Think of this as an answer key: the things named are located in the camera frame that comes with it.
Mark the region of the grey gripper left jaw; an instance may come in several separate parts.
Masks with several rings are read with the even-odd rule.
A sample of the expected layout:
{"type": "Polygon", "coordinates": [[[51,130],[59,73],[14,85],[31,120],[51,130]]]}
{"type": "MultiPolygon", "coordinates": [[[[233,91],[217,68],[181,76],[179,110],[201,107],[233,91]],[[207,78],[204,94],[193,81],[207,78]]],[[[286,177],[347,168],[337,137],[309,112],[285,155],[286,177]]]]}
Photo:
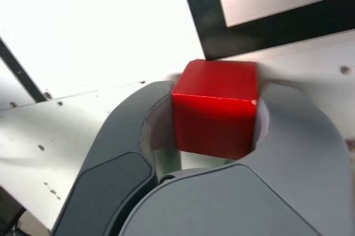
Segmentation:
{"type": "Polygon", "coordinates": [[[173,82],[142,87],[107,117],[83,162],[53,235],[118,235],[159,184],[155,152],[175,149],[173,82]]]}

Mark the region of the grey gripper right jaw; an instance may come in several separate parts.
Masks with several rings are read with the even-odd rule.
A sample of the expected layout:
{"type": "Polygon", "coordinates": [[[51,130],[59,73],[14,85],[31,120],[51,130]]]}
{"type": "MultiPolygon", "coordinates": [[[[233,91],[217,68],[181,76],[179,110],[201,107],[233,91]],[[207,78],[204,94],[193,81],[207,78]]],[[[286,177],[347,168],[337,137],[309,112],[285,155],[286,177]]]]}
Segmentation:
{"type": "Polygon", "coordinates": [[[174,178],[143,198],[121,235],[353,235],[351,160],[332,121],[297,89],[261,93],[255,149],[174,178]]]}

